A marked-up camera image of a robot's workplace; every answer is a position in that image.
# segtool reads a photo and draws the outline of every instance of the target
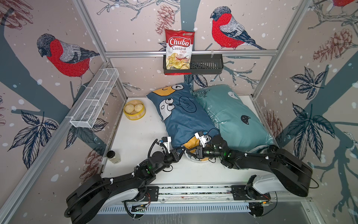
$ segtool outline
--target speech bubble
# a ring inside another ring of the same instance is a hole
[[[189,113],[194,113],[197,110],[197,106],[186,96],[181,96],[177,105]]]

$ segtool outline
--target black wire basket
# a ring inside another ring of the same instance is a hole
[[[222,73],[223,68],[222,54],[192,54],[190,69],[167,69],[166,55],[163,57],[163,70],[167,75],[217,75]]]

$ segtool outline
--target bird head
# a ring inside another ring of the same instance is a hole
[[[214,21],[218,21],[218,19],[225,13],[231,13],[231,10],[227,6],[220,6],[217,7],[213,13],[211,14],[210,18],[212,18]]]
[[[50,48],[50,44],[53,40],[55,40],[56,38],[54,36],[52,36],[51,34],[45,33],[43,35],[41,35],[41,37],[39,37],[39,39],[37,40],[37,48],[39,49],[39,53],[41,55],[41,57],[43,56],[47,56],[47,57],[51,57],[51,48]]]

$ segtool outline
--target teal pillow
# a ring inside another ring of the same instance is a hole
[[[247,152],[257,146],[273,144],[273,138],[259,118],[229,86],[203,88],[193,92],[193,96],[231,149]]]

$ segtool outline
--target red bird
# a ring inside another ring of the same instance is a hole
[[[41,57],[45,56],[64,75],[81,77],[90,69],[90,62],[99,53],[86,50],[76,44],[68,44],[56,39],[51,34],[44,34],[37,40],[37,48]]]
[[[265,50],[257,45],[255,40],[247,34],[243,25],[235,20],[229,7],[217,7],[210,18],[213,18],[212,35],[214,40],[220,44],[220,49],[232,47],[235,50],[241,45],[252,45],[260,50]]]

